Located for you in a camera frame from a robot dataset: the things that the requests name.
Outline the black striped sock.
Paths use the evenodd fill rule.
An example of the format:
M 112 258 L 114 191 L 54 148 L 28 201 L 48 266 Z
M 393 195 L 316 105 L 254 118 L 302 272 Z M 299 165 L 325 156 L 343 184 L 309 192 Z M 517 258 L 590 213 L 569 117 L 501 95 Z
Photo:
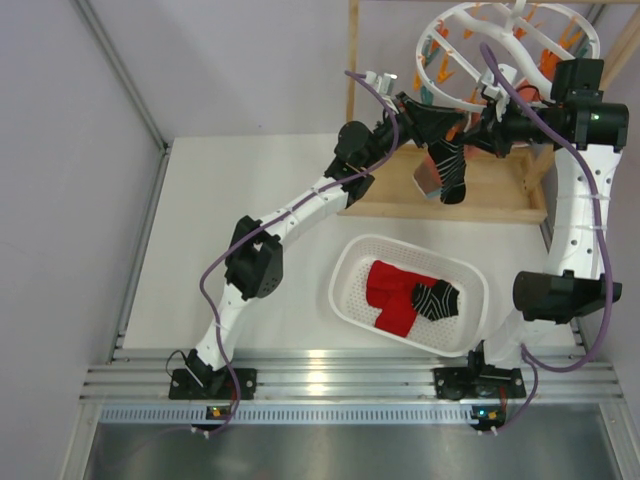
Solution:
M 417 284 L 411 294 L 414 311 L 431 322 L 455 317 L 459 314 L 459 291 L 444 280 L 431 287 Z
M 446 205 L 461 203 L 466 197 L 464 144 L 458 136 L 452 140 L 442 138 L 428 146 L 428 153 L 443 182 L 440 201 Z

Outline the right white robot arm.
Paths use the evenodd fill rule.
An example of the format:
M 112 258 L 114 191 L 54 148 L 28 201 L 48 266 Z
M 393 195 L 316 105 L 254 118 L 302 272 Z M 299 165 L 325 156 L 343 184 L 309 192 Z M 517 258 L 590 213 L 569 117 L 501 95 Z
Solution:
M 600 88 L 604 63 L 573 59 L 561 62 L 551 87 L 552 105 L 526 102 L 493 59 L 486 61 L 489 106 L 506 101 L 498 113 L 485 110 L 463 140 L 489 153 L 502 154 L 516 141 L 554 148 L 557 200 L 553 237 L 540 272 L 520 272 L 513 284 L 514 309 L 499 329 L 467 356 L 464 367 L 434 373 L 440 399 L 496 398 L 505 391 L 522 398 L 520 365 L 559 373 L 534 357 L 530 346 L 557 326 L 599 312 L 602 321 L 585 356 L 568 366 L 581 368 L 598 353 L 608 333 L 613 305 L 622 285 L 613 278 L 606 243 L 612 183 L 627 144 L 630 112 L 606 102 Z

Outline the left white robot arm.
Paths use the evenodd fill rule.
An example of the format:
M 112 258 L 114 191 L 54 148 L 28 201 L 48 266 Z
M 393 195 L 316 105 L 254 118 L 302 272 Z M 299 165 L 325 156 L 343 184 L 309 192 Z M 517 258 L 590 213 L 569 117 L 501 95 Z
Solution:
M 408 143 L 430 146 L 459 123 L 462 112 L 423 105 L 400 94 L 383 105 L 374 129 L 359 121 L 339 131 L 334 159 L 299 197 L 259 219 L 241 218 L 228 250 L 216 260 L 226 268 L 222 298 L 211 302 L 213 319 L 204 337 L 171 374 L 172 400 L 243 398 L 243 384 L 231 359 L 248 311 L 272 294 L 284 276 L 284 254 L 317 223 L 359 201 L 374 182 L 373 172 Z

